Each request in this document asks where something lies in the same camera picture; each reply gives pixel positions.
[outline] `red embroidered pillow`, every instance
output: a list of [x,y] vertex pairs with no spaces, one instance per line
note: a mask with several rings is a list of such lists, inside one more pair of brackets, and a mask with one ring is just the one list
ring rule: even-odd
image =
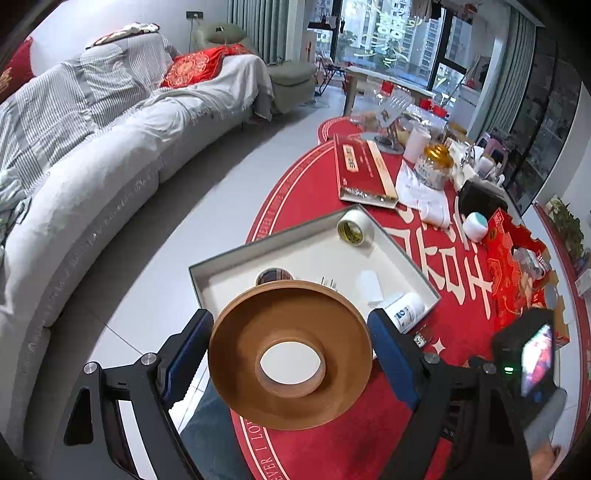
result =
[[226,47],[221,46],[176,57],[162,86],[181,88],[214,79],[222,69],[225,54]]
[[35,78],[31,70],[31,44],[33,39],[26,39],[6,65],[0,75],[0,103],[10,97],[29,80]]
[[248,48],[246,48],[244,45],[235,43],[234,45],[227,46],[226,55],[229,57],[231,55],[253,55],[253,53],[250,50],[248,50]]

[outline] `floor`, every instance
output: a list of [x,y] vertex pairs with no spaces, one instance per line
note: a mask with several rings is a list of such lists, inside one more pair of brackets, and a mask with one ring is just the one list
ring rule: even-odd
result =
[[[25,454],[42,476],[65,403],[81,368],[134,363],[157,352],[199,308],[188,268],[243,244],[274,184],[318,144],[317,129],[340,116],[345,97],[328,87],[316,105],[272,123],[235,129],[185,165],[117,234],[51,329],[25,425]],[[193,415],[209,373],[205,362],[170,411],[179,430]],[[138,473],[155,479],[131,403],[121,403]]]

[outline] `white bottle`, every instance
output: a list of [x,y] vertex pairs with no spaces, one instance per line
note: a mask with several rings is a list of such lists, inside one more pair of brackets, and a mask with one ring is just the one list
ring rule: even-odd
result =
[[407,333],[421,319],[425,311],[425,302],[415,292],[407,293],[384,308],[400,333]]

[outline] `recliner chair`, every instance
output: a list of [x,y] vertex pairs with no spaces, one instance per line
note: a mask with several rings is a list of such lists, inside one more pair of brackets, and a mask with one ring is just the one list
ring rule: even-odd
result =
[[[193,33],[192,51],[239,43],[259,55],[255,44],[239,26],[228,23],[203,24]],[[267,66],[273,84],[274,110],[287,113],[314,97],[316,68],[309,63],[285,61]]]

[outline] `jeans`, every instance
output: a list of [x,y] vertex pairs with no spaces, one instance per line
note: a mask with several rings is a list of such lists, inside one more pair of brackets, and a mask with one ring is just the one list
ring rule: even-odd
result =
[[252,479],[234,432],[230,409],[211,380],[180,436],[205,480]]

